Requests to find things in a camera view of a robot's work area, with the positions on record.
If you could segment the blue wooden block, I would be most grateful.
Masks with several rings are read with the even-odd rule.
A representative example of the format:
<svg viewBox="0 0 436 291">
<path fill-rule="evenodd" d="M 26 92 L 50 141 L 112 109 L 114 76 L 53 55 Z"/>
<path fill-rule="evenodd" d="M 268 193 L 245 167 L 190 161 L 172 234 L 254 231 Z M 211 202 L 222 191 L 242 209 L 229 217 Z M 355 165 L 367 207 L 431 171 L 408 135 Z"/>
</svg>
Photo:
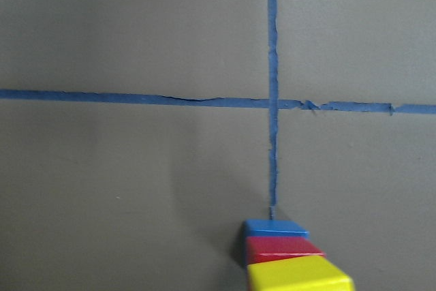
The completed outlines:
<svg viewBox="0 0 436 291">
<path fill-rule="evenodd" d="M 244 235 L 248 236 L 299 236 L 308 239 L 310 233 L 294 221 L 248 219 L 244 222 Z"/>
</svg>

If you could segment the yellow wooden block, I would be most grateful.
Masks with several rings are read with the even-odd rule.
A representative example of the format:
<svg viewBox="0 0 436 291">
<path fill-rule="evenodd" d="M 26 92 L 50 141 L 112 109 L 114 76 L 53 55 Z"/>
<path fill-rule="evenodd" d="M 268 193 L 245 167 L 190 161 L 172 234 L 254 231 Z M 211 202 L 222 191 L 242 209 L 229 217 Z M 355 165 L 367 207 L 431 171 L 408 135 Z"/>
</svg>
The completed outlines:
<svg viewBox="0 0 436 291">
<path fill-rule="evenodd" d="M 249 290 L 354 290 L 352 278 L 321 256 L 250 264 Z"/>
</svg>

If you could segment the red wooden block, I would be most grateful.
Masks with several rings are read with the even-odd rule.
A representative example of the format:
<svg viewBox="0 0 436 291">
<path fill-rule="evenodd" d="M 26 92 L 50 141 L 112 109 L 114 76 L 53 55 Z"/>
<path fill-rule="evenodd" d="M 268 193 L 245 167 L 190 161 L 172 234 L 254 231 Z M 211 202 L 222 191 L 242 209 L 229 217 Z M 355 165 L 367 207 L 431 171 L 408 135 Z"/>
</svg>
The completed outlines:
<svg viewBox="0 0 436 291">
<path fill-rule="evenodd" d="M 301 256 L 325 257 L 326 254 L 302 236 L 249 236 L 246 239 L 246 265 Z"/>
</svg>

